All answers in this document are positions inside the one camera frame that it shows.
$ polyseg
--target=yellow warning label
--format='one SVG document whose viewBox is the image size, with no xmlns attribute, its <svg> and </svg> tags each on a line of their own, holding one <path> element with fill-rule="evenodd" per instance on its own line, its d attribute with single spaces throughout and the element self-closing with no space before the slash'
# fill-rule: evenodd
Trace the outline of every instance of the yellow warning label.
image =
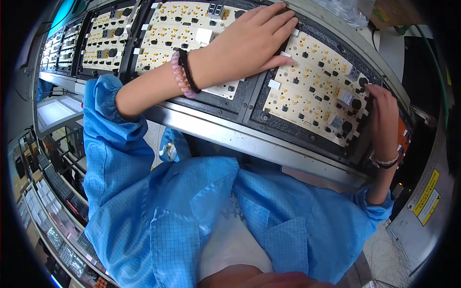
<svg viewBox="0 0 461 288">
<path fill-rule="evenodd" d="M 427 200 L 429 200 L 429 196 L 431 196 L 432 191 L 434 190 L 435 184 L 437 183 L 438 177 L 440 173 L 434 169 L 434 172 L 432 173 L 431 179 L 429 180 L 429 183 L 426 186 L 426 189 L 424 189 L 424 193 L 422 194 L 420 200 L 418 203 L 416 203 L 416 206 L 413 209 L 413 213 L 418 216 L 421 213 L 421 210 L 423 210 L 424 205 L 426 205 Z"/>
</svg>

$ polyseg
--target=circuit board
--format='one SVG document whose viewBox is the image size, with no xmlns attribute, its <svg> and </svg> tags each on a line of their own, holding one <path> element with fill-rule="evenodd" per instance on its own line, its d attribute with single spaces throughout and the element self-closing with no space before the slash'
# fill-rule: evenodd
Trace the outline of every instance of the circuit board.
<svg viewBox="0 0 461 288">
<path fill-rule="evenodd" d="M 91 19 L 83 53 L 83 68 L 112 71 L 120 68 L 127 43 L 126 24 L 133 6 L 101 14 Z"/>
<path fill-rule="evenodd" d="M 143 74 L 170 61 L 175 48 L 186 51 L 209 44 L 245 11 L 219 4 L 200 2 L 154 3 L 156 8 L 138 54 L 135 71 Z M 233 100 L 240 81 L 231 81 L 203 91 Z"/>
<path fill-rule="evenodd" d="M 342 147 L 349 144 L 368 100 L 368 79 L 327 45 L 294 30 L 285 51 L 296 66 L 279 67 L 263 110 Z"/>
<path fill-rule="evenodd" d="M 71 70 L 72 61 L 75 57 L 77 38 L 82 28 L 82 23 L 67 27 L 64 31 L 61 50 L 58 57 L 58 67 L 56 70 Z"/>
<path fill-rule="evenodd" d="M 41 57 L 41 70 L 55 70 L 56 62 L 58 60 L 58 52 L 61 46 L 62 35 L 62 31 L 59 31 L 48 38 L 45 47 L 43 48 L 43 55 Z"/>
</svg>

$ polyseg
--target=blue sleeve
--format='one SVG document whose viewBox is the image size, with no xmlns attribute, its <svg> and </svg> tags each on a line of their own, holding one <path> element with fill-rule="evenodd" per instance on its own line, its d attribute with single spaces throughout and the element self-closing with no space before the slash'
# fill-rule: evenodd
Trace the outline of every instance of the blue sleeve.
<svg viewBox="0 0 461 288">
<path fill-rule="evenodd" d="M 147 121 L 124 120 L 115 107 L 122 87 L 113 75 L 88 80 L 83 100 L 83 139 L 88 170 L 83 187 L 89 218 L 120 191 L 147 177 L 154 152 L 143 139 Z"/>
<path fill-rule="evenodd" d="M 394 201 L 390 199 L 390 190 L 387 190 L 386 199 L 382 205 L 372 205 L 366 201 L 366 193 L 370 189 L 371 185 L 368 185 L 360 189 L 357 194 L 352 192 L 342 193 L 349 200 L 354 202 L 365 214 L 370 218 L 374 230 L 377 228 L 377 224 L 381 221 L 387 220 L 392 213 L 392 207 Z"/>
</svg>

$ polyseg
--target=right hand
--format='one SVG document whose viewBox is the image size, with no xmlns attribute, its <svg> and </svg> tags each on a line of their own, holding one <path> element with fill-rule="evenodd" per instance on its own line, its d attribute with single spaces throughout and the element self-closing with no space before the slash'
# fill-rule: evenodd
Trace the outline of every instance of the right hand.
<svg viewBox="0 0 461 288">
<path fill-rule="evenodd" d="M 293 11 L 276 15 L 285 7 L 285 3 L 276 3 L 250 10 L 208 46 L 191 51 L 188 61 L 196 85 L 207 88 L 277 66 L 294 65 L 290 57 L 274 56 L 298 23 Z"/>
<path fill-rule="evenodd" d="M 390 161 L 397 156 L 397 139 L 399 127 L 399 108 L 389 90 L 379 85 L 367 85 L 367 90 L 374 97 L 372 118 L 372 137 L 375 158 Z"/>
</svg>

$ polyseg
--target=person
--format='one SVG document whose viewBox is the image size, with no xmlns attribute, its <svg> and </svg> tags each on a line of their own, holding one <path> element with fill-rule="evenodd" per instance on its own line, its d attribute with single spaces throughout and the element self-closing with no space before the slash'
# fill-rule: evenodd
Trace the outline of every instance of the person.
<svg viewBox="0 0 461 288">
<path fill-rule="evenodd" d="M 198 89 L 282 65 L 274 53 L 297 24 L 285 4 L 244 13 L 208 46 L 188 53 Z M 190 157 L 150 170 L 147 108 L 182 95 L 184 78 L 165 63 L 126 85 L 89 80 L 83 103 L 89 223 L 85 234 L 117 283 L 131 287 L 332 287 L 392 209 L 396 171 L 353 193 L 302 183 L 229 157 Z M 219 63 L 212 69 L 208 63 Z M 376 158 L 396 156 L 398 108 L 368 85 Z"/>
</svg>

